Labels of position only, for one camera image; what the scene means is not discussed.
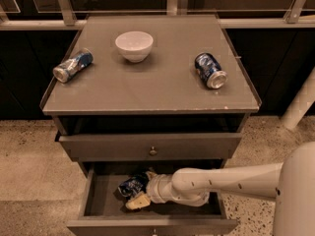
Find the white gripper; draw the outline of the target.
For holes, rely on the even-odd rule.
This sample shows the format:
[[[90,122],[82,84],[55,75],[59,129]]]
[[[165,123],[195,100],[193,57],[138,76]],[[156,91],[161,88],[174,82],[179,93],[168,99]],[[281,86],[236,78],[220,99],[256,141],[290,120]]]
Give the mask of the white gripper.
[[[172,188],[171,175],[157,175],[153,171],[146,171],[146,175],[150,180],[147,185],[147,193],[140,192],[131,198],[126,203],[126,207],[130,210],[148,207],[151,201],[155,204],[165,204],[174,201],[175,192]]]

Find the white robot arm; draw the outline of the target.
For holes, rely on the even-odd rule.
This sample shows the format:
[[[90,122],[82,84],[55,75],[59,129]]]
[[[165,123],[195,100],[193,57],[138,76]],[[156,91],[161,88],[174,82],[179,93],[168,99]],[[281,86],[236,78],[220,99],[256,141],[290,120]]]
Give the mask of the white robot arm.
[[[126,207],[175,202],[206,203],[211,192],[274,199],[273,236],[315,235],[315,142],[295,149],[282,163],[223,169],[182,168],[171,175],[145,174],[141,190],[132,189]]]

